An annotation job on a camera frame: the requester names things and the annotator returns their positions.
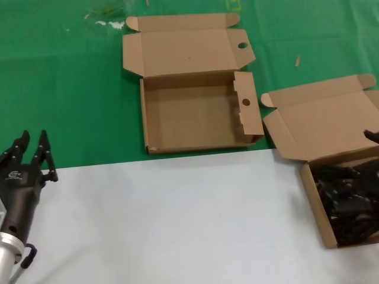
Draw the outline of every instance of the table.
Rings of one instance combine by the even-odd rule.
[[[276,150],[60,169],[20,284],[377,283],[379,246],[326,250]]]
[[[379,74],[379,0],[0,0],[0,149],[24,129],[36,145],[45,128],[57,167],[156,159],[144,150],[138,78],[121,66],[121,37],[131,31],[109,22],[205,12],[241,15],[258,96]],[[266,139],[250,150],[270,147]]]

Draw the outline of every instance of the silver cylinder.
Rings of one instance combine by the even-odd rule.
[[[18,238],[0,232],[0,284],[9,284],[13,265],[21,260],[24,249]]]
[[[15,254],[7,246],[0,245],[0,284],[9,284]]]

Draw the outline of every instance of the cardboard box lid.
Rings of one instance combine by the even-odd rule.
[[[373,75],[353,75],[265,93],[277,109],[264,123],[282,157],[310,161],[376,146],[364,130],[379,132],[379,91]]]
[[[144,77],[239,70],[255,60],[237,14],[128,17],[123,66]]]

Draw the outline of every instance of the open cardboard box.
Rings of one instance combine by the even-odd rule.
[[[129,17],[123,66],[140,80],[148,153],[246,147],[263,137],[237,14]]]
[[[324,165],[355,166],[379,157],[364,136],[379,132],[379,91],[373,75],[353,75],[265,93],[261,102],[277,108],[264,123],[280,155],[307,163],[301,171],[311,207],[327,248],[338,244],[312,177]],[[379,243],[376,235],[365,243]]]

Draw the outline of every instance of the round hole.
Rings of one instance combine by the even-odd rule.
[[[243,99],[242,103],[243,105],[246,105],[246,106],[250,105],[250,101],[248,99]]]
[[[247,46],[248,46],[247,43],[240,43],[240,44],[238,45],[238,48],[240,48],[240,49],[245,49],[245,48],[247,48]]]
[[[9,230],[13,233],[17,233],[17,228],[15,226],[9,226]]]

